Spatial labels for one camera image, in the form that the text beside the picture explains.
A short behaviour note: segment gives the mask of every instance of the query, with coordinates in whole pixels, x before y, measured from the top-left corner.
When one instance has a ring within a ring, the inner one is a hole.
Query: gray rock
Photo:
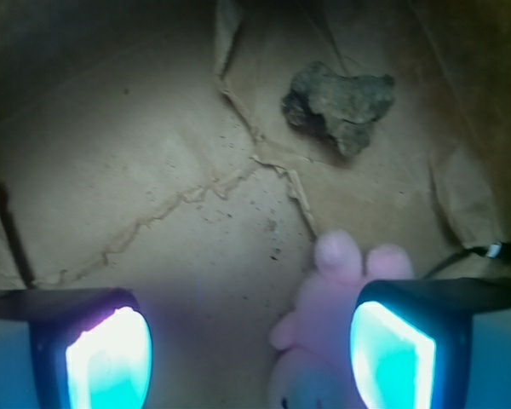
[[[352,157],[369,146],[373,124],[392,106],[393,85],[389,75],[342,77],[315,61],[293,77],[282,110],[294,128]]]

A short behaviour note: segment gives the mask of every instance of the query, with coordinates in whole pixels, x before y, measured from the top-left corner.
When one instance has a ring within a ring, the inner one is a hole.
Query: cyan light
[[[66,369],[72,409],[142,408],[152,370],[146,320],[117,309],[66,349]]]
[[[354,312],[351,331],[354,378],[371,408],[431,406],[435,341],[379,302]]]

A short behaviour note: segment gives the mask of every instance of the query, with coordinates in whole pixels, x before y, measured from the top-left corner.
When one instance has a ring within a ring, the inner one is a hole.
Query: black cable
[[[464,249],[458,253],[448,256],[445,260],[437,264],[434,268],[429,270],[422,276],[423,279],[431,279],[435,274],[451,266],[456,262],[460,262],[464,258],[467,258],[470,254],[477,254],[478,256],[495,258],[497,260],[503,260],[505,262],[511,262],[511,243],[497,242],[488,247],[472,247],[470,249]]]

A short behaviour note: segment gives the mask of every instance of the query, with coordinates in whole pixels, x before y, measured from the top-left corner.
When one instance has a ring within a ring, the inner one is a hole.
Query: pink plush toy
[[[336,231],[316,244],[317,271],[300,289],[296,310],[271,331],[283,351],[271,376],[271,409],[365,408],[350,363],[350,323],[362,288],[373,279],[413,277],[407,253],[382,245],[367,256],[365,274],[359,247]]]

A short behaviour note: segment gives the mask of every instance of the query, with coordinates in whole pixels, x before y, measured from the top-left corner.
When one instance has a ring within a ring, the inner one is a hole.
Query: plush toy foot
[[[370,279],[412,279],[411,260],[397,245],[381,245],[367,256],[366,273]]]
[[[362,275],[362,256],[350,234],[335,231],[323,234],[314,251],[320,274],[338,280],[358,279]]]
[[[350,406],[345,385],[344,376],[317,355],[291,349],[274,367],[269,408],[346,409]]]

